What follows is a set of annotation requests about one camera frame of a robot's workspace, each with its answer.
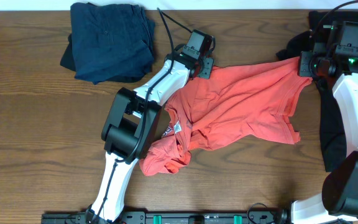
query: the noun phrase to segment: dark blue cloth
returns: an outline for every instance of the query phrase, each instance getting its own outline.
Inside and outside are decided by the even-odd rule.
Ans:
[[[75,78],[137,82],[151,71],[155,23],[142,7],[75,3],[70,14]],[[69,61],[63,56],[61,64],[67,66],[62,66],[72,68]]]

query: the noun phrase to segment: folded cloth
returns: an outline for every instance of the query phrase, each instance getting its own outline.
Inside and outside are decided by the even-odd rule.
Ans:
[[[209,80],[195,78],[176,91],[165,110],[171,121],[140,168],[145,175],[175,174],[190,162],[190,150],[215,150],[254,135],[294,144],[300,140],[289,116],[310,78],[297,75],[298,57],[260,65],[217,68]]]
[[[326,12],[309,12],[309,26],[315,29],[318,22]],[[330,25],[333,21],[358,22],[358,12],[340,11],[334,12],[328,17],[323,25]],[[311,50],[310,32],[306,31],[292,38],[287,48],[276,53],[280,60],[297,57],[301,51]],[[342,122],[341,111],[333,96],[332,90],[328,88],[325,80],[316,80],[316,86],[321,98],[320,119],[320,144],[326,172],[336,169],[346,158],[346,137]]]
[[[70,14],[72,34],[60,65],[75,70],[75,78],[137,82],[151,71],[155,23],[142,7],[75,3]]]

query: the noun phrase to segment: red cloth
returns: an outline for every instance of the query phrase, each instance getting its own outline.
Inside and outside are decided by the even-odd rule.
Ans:
[[[215,150],[252,134],[268,141],[300,140],[288,119],[299,94],[311,83],[297,75],[298,57],[260,65],[214,68],[209,80],[195,78],[167,101],[171,122],[152,144],[140,168],[145,175],[175,174],[192,149]]]

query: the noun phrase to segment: black cloth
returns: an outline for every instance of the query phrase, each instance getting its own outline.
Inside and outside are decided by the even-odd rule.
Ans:
[[[326,12],[309,12],[309,26],[315,29]],[[333,21],[358,22],[358,12],[334,12],[323,25]],[[276,53],[280,60],[300,56],[301,51],[311,50],[310,32],[306,31],[292,38],[287,48]],[[339,106],[325,80],[315,80],[321,97],[320,144],[324,166],[327,172],[337,168],[346,158],[346,137]]]
[[[75,3],[70,15],[72,34],[60,65],[75,78],[137,82],[151,72],[155,23],[142,7]]]

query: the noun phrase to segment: wooden tabletop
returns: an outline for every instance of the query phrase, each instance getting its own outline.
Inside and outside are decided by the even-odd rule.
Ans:
[[[308,30],[308,11],[167,11],[216,37],[216,65],[274,62],[275,53]],[[138,83],[93,85],[59,66],[71,32],[70,12],[0,12],[0,223],[40,223],[44,212],[93,203],[104,172],[100,133],[115,93],[159,71],[170,51],[156,11],[153,72]],[[187,31],[168,22],[175,44]],[[291,123],[295,145],[247,136],[217,151],[192,151],[176,175],[145,177],[136,166],[125,203],[153,210],[247,210],[287,206],[318,194],[327,173],[319,145],[319,94],[300,96]]]

